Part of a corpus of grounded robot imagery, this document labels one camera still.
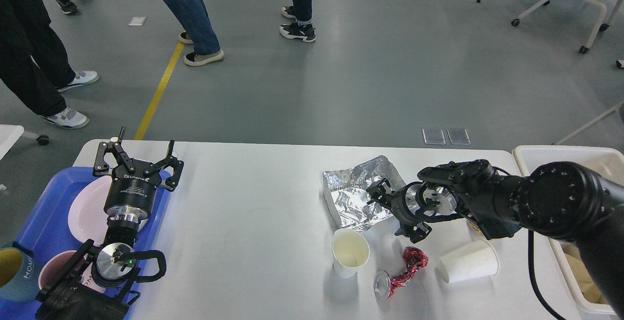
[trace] shoe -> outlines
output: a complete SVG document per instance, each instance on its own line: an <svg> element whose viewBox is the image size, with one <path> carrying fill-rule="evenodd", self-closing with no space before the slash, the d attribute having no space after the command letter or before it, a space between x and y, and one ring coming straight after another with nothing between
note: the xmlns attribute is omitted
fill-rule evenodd
<svg viewBox="0 0 624 320"><path fill-rule="evenodd" d="M188 66L201 66L210 64L211 62L221 61L223 58L225 58L223 49L219 49L218 52L207 56L196 55L195 52L191 52L184 56L184 64Z"/></svg>
<svg viewBox="0 0 624 320"><path fill-rule="evenodd" d="M95 71L78 71L76 73L76 77L72 82L68 83L64 87L57 87L56 90L59 92L67 91L68 89L72 89L74 87L84 86L86 84L92 84L100 79L100 75Z"/></svg>
<svg viewBox="0 0 624 320"><path fill-rule="evenodd" d="M56 0L56 2L65 15L73 14L78 10L78 7L76 7L72 0Z"/></svg>
<svg viewBox="0 0 624 320"><path fill-rule="evenodd" d="M189 34L187 33L187 31L182 31L180 33L180 36L178 36L178 41L184 44L193 44L193 40L189 38Z"/></svg>
<svg viewBox="0 0 624 320"><path fill-rule="evenodd" d="M281 14L289 19L294 19L294 9L293 6L283 6L281 7Z"/></svg>
<svg viewBox="0 0 624 320"><path fill-rule="evenodd" d="M65 129L80 129L89 123L89 118L78 113L78 111L69 109L69 107L56 115L42 116L42 118L51 124L56 124Z"/></svg>
<svg viewBox="0 0 624 320"><path fill-rule="evenodd" d="M291 24L282 24L279 25L279 33L289 40L301 38L305 43L314 42L316 40L312 24L299 26L296 21Z"/></svg>

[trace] gray floor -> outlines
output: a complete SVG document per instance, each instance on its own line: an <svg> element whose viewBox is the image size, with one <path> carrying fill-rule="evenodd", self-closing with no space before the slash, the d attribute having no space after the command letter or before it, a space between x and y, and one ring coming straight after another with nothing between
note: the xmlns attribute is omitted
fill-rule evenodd
<svg viewBox="0 0 624 320"><path fill-rule="evenodd" d="M318 38L305 44L278 33L290 0L206 0L226 58L197 68L179 60L145 139L427 147L424 127L459 127L472 138L464 148L550 144L624 100L614 65L624 13L580 55L597 11L553 0L510 26L536 1L314 0ZM43 122L0 87L0 123L52 141L20 140L0 161L0 243L85 142L121 126L134 135L181 31L161 0L75 0L75 16L44 2L74 69L101 79L64 93L91 117L76 131ZM132 16L147 21L127 26ZM613 116L569 144L624 151L623 129Z"/></svg>

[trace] mug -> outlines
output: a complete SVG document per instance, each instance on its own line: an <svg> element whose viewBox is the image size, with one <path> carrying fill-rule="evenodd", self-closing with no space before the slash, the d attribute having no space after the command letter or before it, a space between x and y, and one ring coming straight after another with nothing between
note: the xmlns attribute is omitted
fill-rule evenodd
<svg viewBox="0 0 624 320"><path fill-rule="evenodd" d="M0 298L13 302L35 300L40 271L33 257L20 249L0 249Z"/></svg>
<svg viewBox="0 0 624 320"><path fill-rule="evenodd" d="M41 268L41 273L38 277L38 287L43 289L43 287L49 283L54 276L69 262L69 259L76 253L76 251L65 251L62 253L56 254L52 257L45 265ZM91 267L93 264L89 265L87 269L82 273L80 283L84 284L95 291L100 293L104 293L106 291L105 288L96 285L96 282L93 280L91 276Z"/></svg>

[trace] crumpled aluminum foil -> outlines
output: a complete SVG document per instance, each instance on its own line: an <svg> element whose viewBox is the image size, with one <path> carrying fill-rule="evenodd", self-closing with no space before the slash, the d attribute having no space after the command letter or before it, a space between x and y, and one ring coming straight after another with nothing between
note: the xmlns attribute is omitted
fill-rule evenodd
<svg viewBox="0 0 624 320"><path fill-rule="evenodd" d="M366 204L370 200L366 189L382 178L388 179L392 189L405 186L396 167L385 156L351 169L323 171L323 196L336 226L361 233L392 216L377 203Z"/></svg>

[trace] blue mug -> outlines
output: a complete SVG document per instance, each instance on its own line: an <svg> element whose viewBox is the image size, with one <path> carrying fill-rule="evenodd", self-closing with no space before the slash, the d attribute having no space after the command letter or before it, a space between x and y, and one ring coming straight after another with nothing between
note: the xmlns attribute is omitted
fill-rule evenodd
<svg viewBox="0 0 624 320"><path fill-rule="evenodd" d="M13 302L35 300L40 272L41 265L20 249L0 249L0 298Z"/></svg>

